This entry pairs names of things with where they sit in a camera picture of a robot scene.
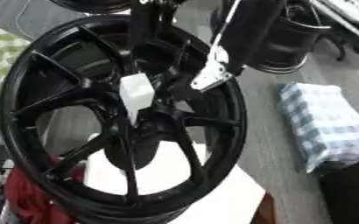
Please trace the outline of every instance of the red cloth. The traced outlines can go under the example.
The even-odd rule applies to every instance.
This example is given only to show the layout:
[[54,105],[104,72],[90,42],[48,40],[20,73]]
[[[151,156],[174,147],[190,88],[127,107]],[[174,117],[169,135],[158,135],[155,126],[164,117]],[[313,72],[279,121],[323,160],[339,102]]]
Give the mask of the red cloth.
[[[72,175],[82,181],[83,169],[75,169]],[[11,207],[29,224],[71,224],[68,217],[58,205],[34,185],[20,170],[13,169],[5,184],[5,196]]]

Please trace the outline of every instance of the black wheel rim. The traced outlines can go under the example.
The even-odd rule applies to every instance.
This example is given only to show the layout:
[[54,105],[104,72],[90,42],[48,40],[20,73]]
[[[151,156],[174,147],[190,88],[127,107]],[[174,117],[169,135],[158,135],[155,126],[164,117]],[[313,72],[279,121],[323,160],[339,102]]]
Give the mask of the black wheel rim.
[[[133,55],[139,61],[138,66],[135,66],[136,63],[128,63],[133,60],[129,60],[129,54],[123,49],[126,46],[124,42],[127,39],[128,20],[129,17],[126,16],[87,17],[51,30],[20,55],[4,81],[0,97],[0,129],[18,167],[81,221],[155,223],[145,222],[145,219],[156,220],[157,217],[158,223],[170,220],[222,182],[239,158],[245,141],[246,109],[235,80],[206,92],[197,100],[187,100],[193,105],[194,113],[167,106],[162,103],[166,98],[158,99],[145,114],[152,118],[164,117],[164,123],[169,123],[168,129],[176,133],[171,135],[187,156],[192,171],[191,178],[163,192],[137,194],[132,150],[123,146],[127,144],[124,133],[130,133],[128,130],[131,128],[124,119],[120,119],[123,118],[123,113],[118,106],[120,104],[116,91],[108,90],[105,84],[116,83],[117,79],[113,78],[116,75],[141,69],[153,79],[156,89],[166,89],[166,84],[176,81],[177,78],[172,77],[178,77],[178,74],[187,79],[193,77],[204,65],[208,47],[190,34],[173,28],[145,49],[138,50],[136,56]],[[101,56],[106,58],[103,63],[105,66],[102,66],[104,73],[100,73],[106,76],[99,81],[93,80],[88,73],[83,73],[80,70],[82,65],[67,64],[68,54],[73,49],[85,46],[86,41],[103,52]],[[40,70],[51,70],[56,75],[40,80],[42,78],[37,78]],[[67,90],[64,90],[63,83],[66,83]],[[55,86],[57,94],[53,96],[52,93],[47,93],[45,86]],[[36,131],[35,119],[32,118],[45,111],[74,104],[89,107],[95,112],[98,120],[104,122],[102,133],[87,146],[77,150],[77,153],[71,153],[68,158],[55,163],[45,153]],[[118,108],[115,112],[110,111],[113,105]],[[214,139],[211,141],[214,143],[208,144],[210,155],[203,166],[194,155],[184,125],[203,125],[205,128],[219,130],[217,135],[210,137]],[[71,169],[69,165],[75,165],[88,154],[107,146],[105,140],[113,139],[113,136],[123,146],[123,163],[128,179],[126,195],[98,192],[64,178],[64,172],[61,171]]]

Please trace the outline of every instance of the floor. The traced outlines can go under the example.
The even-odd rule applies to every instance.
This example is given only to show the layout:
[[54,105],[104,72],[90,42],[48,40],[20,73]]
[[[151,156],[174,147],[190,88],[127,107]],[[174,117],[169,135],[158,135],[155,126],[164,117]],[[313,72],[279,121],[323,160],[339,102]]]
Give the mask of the floor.
[[[14,18],[24,3],[22,0],[0,0],[0,27],[21,35]],[[187,3],[176,17],[178,26],[208,41],[208,15],[214,7],[215,1]],[[45,0],[32,0],[20,24],[28,35],[38,37],[55,25],[83,16]],[[276,86],[291,81],[338,85],[359,111],[359,55],[348,52],[343,62],[337,62],[334,59],[336,56],[337,50],[328,42],[321,41],[309,55],[306,65],[297,73],[272,75],[249,69],[238,78],[250,122],[239,165],[273,195],[279,224],[331,223],[317,179],[303,172],[289,128],[277,111]],[[57,136],[65,136],[64,133],[78,129],[68,126]],[[80,139],[86,137],[79,135],[70,141],[77,143]],[[55,150],[56,145],[52,143],[49,146]]]

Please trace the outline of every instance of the white cube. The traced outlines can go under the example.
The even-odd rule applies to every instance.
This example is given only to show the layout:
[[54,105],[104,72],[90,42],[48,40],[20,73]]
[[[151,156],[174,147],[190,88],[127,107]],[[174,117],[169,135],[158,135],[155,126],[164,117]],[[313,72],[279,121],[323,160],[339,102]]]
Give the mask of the white cube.
[[128,110],[132,124],[137,120],[137,112],[151,106],[155,90],[145,73],[125,76],[120,80],[120,96]]

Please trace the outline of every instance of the metal mount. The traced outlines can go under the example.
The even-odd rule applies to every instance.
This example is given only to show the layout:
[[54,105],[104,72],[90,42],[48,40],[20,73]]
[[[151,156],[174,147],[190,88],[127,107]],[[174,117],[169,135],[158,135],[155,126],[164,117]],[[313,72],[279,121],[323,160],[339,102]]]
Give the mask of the metal mount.
[[229,55],[223,47],[212,47],[206,65],[192,80],[191,88],[204,92],[231,79],[233,74],[226,71],[228,63]]

